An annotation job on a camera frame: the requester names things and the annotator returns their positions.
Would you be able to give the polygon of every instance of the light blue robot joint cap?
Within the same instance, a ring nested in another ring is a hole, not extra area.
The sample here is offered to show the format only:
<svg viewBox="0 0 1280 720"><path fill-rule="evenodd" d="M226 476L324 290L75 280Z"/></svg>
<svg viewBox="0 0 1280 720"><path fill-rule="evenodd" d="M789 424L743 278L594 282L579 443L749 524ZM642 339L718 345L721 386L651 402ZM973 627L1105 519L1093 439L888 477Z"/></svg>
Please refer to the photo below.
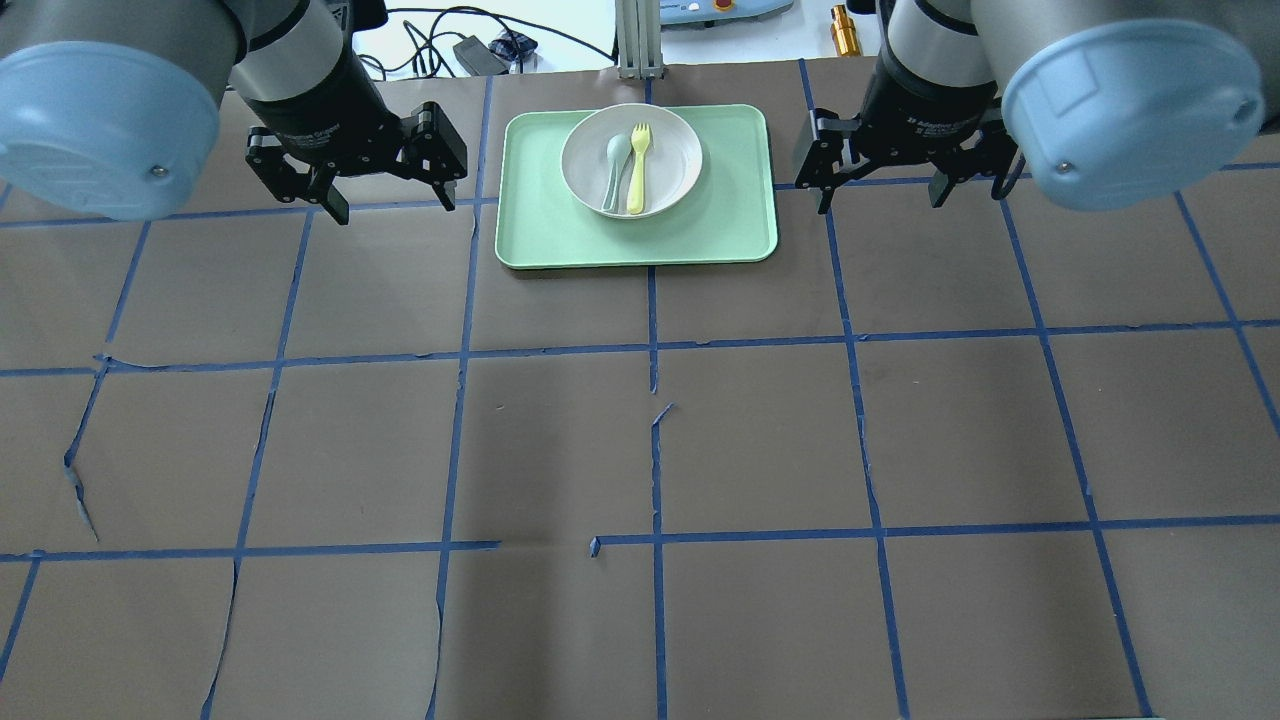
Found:
<svg viewBox="0 0 1280 720"><path fill-rule="evenodd" d="M218 105L173 63L64 41L0 59L0 176L64 208L118 220L186 204L218 140Z"/></svg>
<svg viewBox="0 0 1280 720"><path fill-rule="evenodd" d="M1010 78L1005 124L1050 200L1125 208L1239 155L1266 115L1249 50L1217 28L1124 20L1065 37Z"/></svg>

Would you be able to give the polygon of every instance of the power adapter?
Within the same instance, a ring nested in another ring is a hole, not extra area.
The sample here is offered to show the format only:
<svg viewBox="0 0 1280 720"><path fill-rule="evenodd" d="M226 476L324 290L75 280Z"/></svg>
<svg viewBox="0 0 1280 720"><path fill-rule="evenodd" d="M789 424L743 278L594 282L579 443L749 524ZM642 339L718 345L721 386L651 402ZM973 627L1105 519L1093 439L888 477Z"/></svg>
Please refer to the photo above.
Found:
<svg viewBox="0 0 1280 720"><path fill-rule="evenodd" d="M453 46L453 56L472 76L504 76L509 69L474 35Z"/></svg>

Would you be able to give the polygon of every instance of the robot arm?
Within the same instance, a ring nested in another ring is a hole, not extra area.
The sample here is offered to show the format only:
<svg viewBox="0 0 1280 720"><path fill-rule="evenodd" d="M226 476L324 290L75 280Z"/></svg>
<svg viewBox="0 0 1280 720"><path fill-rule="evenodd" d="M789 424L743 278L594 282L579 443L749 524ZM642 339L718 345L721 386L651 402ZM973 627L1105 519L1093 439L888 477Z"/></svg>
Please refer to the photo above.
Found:
<svg viewBox="0 0 1280 720"><path fill-rule="evenodd" d="M250 129L246 161L282 202L346 224L333 179L392 173L452 210L467 174L444 111L390 113L351 49L352 32L387 20L383 0L0 8L0 176L51 202L116 219L175 211L218 137L228 81L265 126Z"/></svg>
<svg viewBox="0 0 1280 720"><path fill-rule="evenodd" d="M924 163L936 168L934 208L975 176L995 178L998 200L1024 163L1060 205L1123 208L1197 182L1260 128L1280 129L1275 0L878 0L876 10L884 45L861 111L814 109L800 147L796 184L822 192L819 213L845 182Z"/></svg>

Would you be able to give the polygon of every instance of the grid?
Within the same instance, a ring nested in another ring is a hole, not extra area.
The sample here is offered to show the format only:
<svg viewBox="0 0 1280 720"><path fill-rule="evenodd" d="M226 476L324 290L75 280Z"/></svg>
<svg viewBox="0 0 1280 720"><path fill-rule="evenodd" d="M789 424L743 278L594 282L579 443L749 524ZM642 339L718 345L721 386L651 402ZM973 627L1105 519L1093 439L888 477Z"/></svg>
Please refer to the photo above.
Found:
<svg viewBox="0 0 1280 720"><path fill-rule="evenodd" d="M808 67L804 60L799 61L799 72L801 83L804 86L805 100L812 109L814 106L813 92L809 82ZM645 101L653 101L653 82L645 83ZM480 160L476 165L476 187L477 195L483 195L480 188L484 188L485 177L485 147L488 145L488 137L490 132L490 104L493 97L493 79L490 78L485 85L484 95L484 111L481 120L481 136L480 136ZM1270 170L1280 168L1280 163L1242 163L1228 165L1224 172L1251 172L1251 170ZM928 178L911 177L911 178L876 178L851 183L852 186L877 186L877 184L923 184L927 183ZM9 187L6 187L3 193L0 193L0 210L4 208L5 200L10 195ZM778 192L795 192L795 188L787 184L777 184L776 190ZM911 716L910 696L909 688L906 685L906 679L904 674L904 665L901 657L901 648L899 642L899 626L895 611L893 601L893 588L892 588L892 573L890 568L890 559L886 551L887 538L900 538L900 537L946 537L946 536L987 536L987 534L1020 534L1020 533L1088 533L1097 550L1098 564L1102 570L1102 575L1106 582L1107 596L1111 602L1111 607L1115 614L1116 633L1119 634L1125 661L1128 664L1128 670L1130 680L1133 684L1133 692L1137 697L1140 712L1144 716L1152 716L1153 711L1157 708L1152 707L1148 698L1147 689L1143 683L1140 657L1134 648L1133 639L1129 633L1129 626L1125 616L1125 609L1120 589L1116 584L1115 570L1112 568L1111 556L1107 548L1107 539L1105 537L1105 530L1132 530L1132 529L1153 529L1153 528L1193 528L1193 527L1239 527L1239 525L1280 525L1280 514L1262 514L1262 515L1221 515L1221 516L1178 516L1178 518L1147 518L1147 519L1101 519L1098 511L1094 506L1093 496L1089 487L1089 478L1085 468L1084 459L1082 456L1079 445L1076 442L1075 427L1071 418L1071 410L1068 405L1066 393L1062 389L1062 382L1059 377L1057 365L1055 363L1053 348L1051 346L1051 338L1057 336L1078 336L1078 334L1112 334L1112 333L1146 333L1146 332L1197 332L1197 331L1221 331L1230 329L1234 333L1236 342L1239 343L1240 352L1243 354L1249 373L1253 382L1257 386L1260 401L1263 404L1266 413L1270 416L1272 428L1276 434L1280 436L1280 414L1276 410L1276 402L1272 396L1272 391L1267 388L1267 383L1263 374L1258 366L1257 357L1254 356L1253 348L1251 347L1249 340L1244 333L1245 328L1275 328L1280 327L1280 318L1240 318L1238 316L1230 297L1225 290L1221 278L1215 268L1213 259L1206 247L1204 241L1201 237L1199 229L1197 227L1196 218L1193 217L1190 209L1188 208L1181 193L1175 193L1178 208L1183 215L1187 225L1187 231L1194 242L1197 252L1199 254L1204 272L1207 273L1215 292L1222 305L1226 314L1226 320L1222 322L1199 322L1199 323L1160 323L1160 324L1146 324L1146 325L1087 325L1087 327L1053 327L1047 325L1041 310L1039 302L1036 295L1036 287L1032 278L1032 273L1028 268L1027 259L1023 254L1021 242L1019 240L1018 228L1014 222L1014 217L1005 201L1001 201L1001 213L1009 234L1010 250L1014 254L1018 264L1018 269L1024 286L1027 302L1030 307L1033 325L1032 327L1009 327L997 329L968 329L968 331L928 331L928 332L888 332L888 333L859 333L856 329L856 318L850 313L850 304L846 299L846 283L842 274L842 265L840 261L840 247L837 243L837 227L835 213L827 215L826 218L826 232L828 241L828 251L832 265L832 283L835 287L835 293L838 302L840 319L842 325L841 334L819 334L819 336L800 336L800 337L756 337L756 338L719 338L705 342L694 341L662 341L660 340L660 325L658 316L658 282L657 282L657 269L649 266L646 270L646 295L648 295L648 342L645 343L621 343L621 345L582 345L582 346L559 346L559 347L517 347L517 348L503 348L503 350L472 350L471 348L471 324L475 307L475 286L476 286L476 266L479 252L483 249L479 246L480 231L480 213L481 208L486 205L497 204L495 197L476 197L476 199L462 199L458 200L460 208L471 208L475 217L476 225L471 232L470 237L470 255L467 265L467 283L466 283L466 304L462 320L462 340L457 351L443 351L431 352L424 355L349 355L349 356L316 356L316 357L287 357L285 346L289 338L291 320L293 315L293 305L298 293L298 284L303 274L307 243L311 234L312 220L316 211L308 208L273 208L265 210L230 210L230 211L211 211L211 213L188 213L179 214L172 218L166 218L160 222L180 222L186 219L200 219L200 218L224 218L224 217L253 217L253 215L279 215L279 214L301 214L305 215L305 225L298 241L297 259L293 268L292 283L289 287L287 305L284 307L284 319L279 332L279 342L274 359L264 359L256 361L241 361L241 363L205 363L205 364L170 364L159 366L142 366L124 363L122 360L102 356L99 359L97 366L70 366L70 368L23 368L23 369L4 369L0 370L0 378L6 377L52 377L52 375L90 375L93 378L92 392L87 400L83 416L79 423L76 438L73 439L70 447L68 448L65 456L65 465L72 466L84 433L84 428L91 421L93 407L101 389L102 380L109 374L138 374L138 373L234 373L242 370L271 370L270 389L265 398L261 427L259 430L259 443L257 450L252 461L252 470L247 480L247 491L244 495L243 512L239 523L239 529L237 533L237 541L234 547L225 548L165 548L165 550L132 550L132 551L79 551L79 552L44 552L32 551L28 553L19 555L0 555L0 562L3 564L17 564L27 565L27 575L22 589L22 596L19 598L17 611L9 625L5 644L3 652L0 652L0 683L3 683L5 670L8 669L10 656L13 653L14 644L19 633L22 632L22 623L26 614L28 601L31 598L32 591L38 583L40 570L44 564L47 562L79 562L79 561L101 561L101 560L120 560L120 559L133 559L133 560L156 560L156 559L196 559L196 557L223 557L232 559L234 561L234 579L233 579L233 597L234 588L239 578L241 562L246 557L282 557L282 556L308 556L308 555L378 555L378 553L438 553L439 555L439 574L435 593L435 602L440 611L442 624L447 623L447 587L449 580L449 559L453 552L471 552L471 551L492 551L500 548L502 538L494 538L492 541L479 541L479 542L460 542L453 539L453 512L454 502L457 495L457 479L458 479L458 459L461 437L463 432L463 410L465 400L467 393L467 373L468 363L471 359L485 359L485 357L526 357L526 356L544 356L544 355L580 355L580 354L646 354L649 357L649 375L650 375L650 388L657 392L659 386L659 369L660 357L664 351L672 350L700 350L700 348L716 348L716 347L760 347L760 346L799 346L799 345L842 345L847 356L849 365L849 380L850 388L854 398L854 411L856 418L858 438L849 438L850 442L858 442L861 451L861 465L863 465L863 484L865 486L867 498L870 509L870 527L852 527L852 528L796 528L796 529L782 529L782 530L740 530L740 532L684 532L684 533L669 533L663 529L663 496L662 496L662 419L667 410L663 410L652 424L650 434L650 450L652 450L652 479L653 479L653 528L648 534L614 534L614 536L599 536L593 541L593 552L607 552L609 546L652 546L653 548L653 592L654 592L654 638L655 638L655 670L657 670L657 716L659 720L667 717L667 642L666 642L666 611L664 611L664 557L663 550L669 544L681 543L728 543L728 542L785 542L785 541L797 541L797 539L846 539L846 538L865 538L873 539L876 542L876 556L877 568L879 574L879 592L882 597L886 626L884 633L888 641L892 675L895 684L895 694L897 700L899 712L904 719ZM353 204L352 210L360 211L374 211L380 209L392 208L411 208L411 206L438 206L436 201L422 201L422 202L384 202L384 204ZM70 225L70 224L97 224L97 223L110 223L106 219L68 219L68 220L22 220L22 222L0 222L0 231L6 228L24 228L24 227L58 227L58 225ZM146 251L147 236L151 231L152 223L146 223L142 227L141 234L138 236L128 273L125 274L123 287L120 288L119 299L115 305L110 328L108 331L106 341L110 342L116 329L119 328L120 319L125 311L128 302L128 296L131 287L133 284L133 278L138 266L141 258ZM1047 521L1047 523L1004 523L1004 524L957 524L957 525L910 525L910 527L895 527L883 523L879 512L879 505L876 495L876 486L873 482L873 459L869 448L867 446L867 407L863 400L863 383L859 372L859 348L868 343L882 343L882 342L909 342L920 340L960 340L960 338L997 338L997 337L1034 337L1039 342L1041 351L1043 354L1044 365L1048 372L1053 396L1056 400L1057 410L1061 418L1062 432L1066 437L1066 442L1070 450L1071 461L1074 465L1075 475L1079 483L1080 498L1087 510L1087 520L1083 521ZM444 524L443 536L440 542L416 542L416 543L380 543L380 544L334 544L334 546L288 546L288 547L246 547L246 538L248 533L248 527L251 516L253 512L253 501L257 491L259 474L262 466L262 456L269 442L269 433L271 427L271 416L274 410L275 395L279 388L280 375L285 368L294 366L317 366L317 365L343 365L343 364L364 364L364 363L430 363L430 361L457 361L458 363L458 388L456 395L454 410L453 410L453 432L451 439L449 451L449 464L448 464L448 484L445 495L445 509L444 509ZM234 623L234 610L229 610L228 629ZM431 687L430 706L426 717L430 720L435 717L435 691L434 684ZM209 697L205 702L202 710L202 717L209 717L211 708L216 701L216 680L210 688Z"/></svg>

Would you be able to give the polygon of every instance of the yellow fork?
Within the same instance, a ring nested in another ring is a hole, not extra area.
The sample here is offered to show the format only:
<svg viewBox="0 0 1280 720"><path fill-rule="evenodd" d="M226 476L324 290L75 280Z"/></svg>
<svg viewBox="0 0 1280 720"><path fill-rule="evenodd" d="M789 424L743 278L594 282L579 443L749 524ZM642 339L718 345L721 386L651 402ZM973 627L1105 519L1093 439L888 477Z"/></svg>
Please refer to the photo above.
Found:
<svg viewBox="0 0 1280 720"><path fill-rule="evenodd" d="M636 154L635 169L631 170L631 188L627 191L627 213L644 213L644 155L649 151L649 123L639 123L631 131L631 150Z"/></svg>

